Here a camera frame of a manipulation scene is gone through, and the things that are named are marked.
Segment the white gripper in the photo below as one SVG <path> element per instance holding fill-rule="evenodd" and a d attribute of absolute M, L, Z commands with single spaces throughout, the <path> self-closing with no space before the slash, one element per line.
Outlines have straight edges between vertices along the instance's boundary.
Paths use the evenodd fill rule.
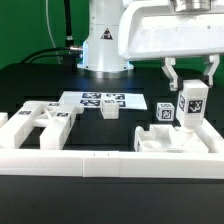
<path fill-rule="evenodd" d="M 132 1 L 120 19 L 118 53 L 131 61 L 164 58 L 171 91 L 180 91 L 183 82 L 170 57 L 208 55 L 201 80 L 211 88 L 224 53 L 224 0 L 211 0 L 208 11 L 196 12 L 176 12 L 171 0 Z"/>

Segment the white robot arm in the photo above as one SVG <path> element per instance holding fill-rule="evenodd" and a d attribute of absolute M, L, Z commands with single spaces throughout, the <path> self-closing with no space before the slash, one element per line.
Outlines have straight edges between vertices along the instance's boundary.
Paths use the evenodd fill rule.
<path fill-rule="evenodd" d="M 89 35 L 81 69 L 99 78 L 131 70 L 132 61 L 163 61 L 170 89 L 182 88 L 178 58 L 207 58 L 204 79 L 224 54 L 224 0 L 89 0 Z"/>

